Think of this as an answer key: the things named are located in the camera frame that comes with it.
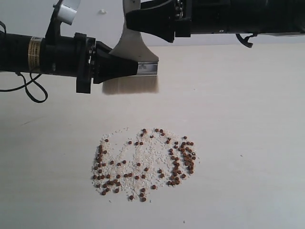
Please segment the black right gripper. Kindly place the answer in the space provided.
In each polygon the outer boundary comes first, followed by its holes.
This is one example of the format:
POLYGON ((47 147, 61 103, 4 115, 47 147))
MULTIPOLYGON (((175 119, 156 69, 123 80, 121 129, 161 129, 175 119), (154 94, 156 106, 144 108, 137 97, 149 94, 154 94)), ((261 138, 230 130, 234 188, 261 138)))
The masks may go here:
POLYGON ((191 0, 151 0, 126 13, 126 26, 167 42, 191 36, 191 0))

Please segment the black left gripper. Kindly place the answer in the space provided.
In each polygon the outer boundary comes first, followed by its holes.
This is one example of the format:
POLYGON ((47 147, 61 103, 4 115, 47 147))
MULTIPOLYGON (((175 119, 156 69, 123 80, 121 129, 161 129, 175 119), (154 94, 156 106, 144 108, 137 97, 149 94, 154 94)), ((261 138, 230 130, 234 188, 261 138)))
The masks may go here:
POLYGON ((138 62, 110 54, 112 48, 86 34, 75 33, 73 37, 46 36, 41 47, 41 71, 45 74, 76 78, 76 92, 91 92, 93 83, 136 75, 138 62))

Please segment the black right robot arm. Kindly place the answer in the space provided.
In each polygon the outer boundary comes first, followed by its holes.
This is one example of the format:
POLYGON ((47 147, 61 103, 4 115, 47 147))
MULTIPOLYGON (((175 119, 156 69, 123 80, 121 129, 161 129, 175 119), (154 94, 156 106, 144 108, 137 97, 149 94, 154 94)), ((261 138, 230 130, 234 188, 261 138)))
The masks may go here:
POLYGON ((193 34, 235 34, 251 48, 257 35, 305 33, 303 0, 150 0, 126 13, 126 26, 172 43, 193 34))

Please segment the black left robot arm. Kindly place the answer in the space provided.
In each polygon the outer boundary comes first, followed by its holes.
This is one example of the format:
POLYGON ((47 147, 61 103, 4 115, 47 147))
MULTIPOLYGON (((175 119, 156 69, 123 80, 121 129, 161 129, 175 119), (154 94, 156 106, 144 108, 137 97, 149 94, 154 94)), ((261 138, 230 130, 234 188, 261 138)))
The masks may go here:
POLYGON ((48 38, 0 34, 0 70, 42 73, 76 78, 76 92, 89 94, 91 84, 137 74, 138 63, 110 54, 111 48, 95 38, 76 33, 48 38))

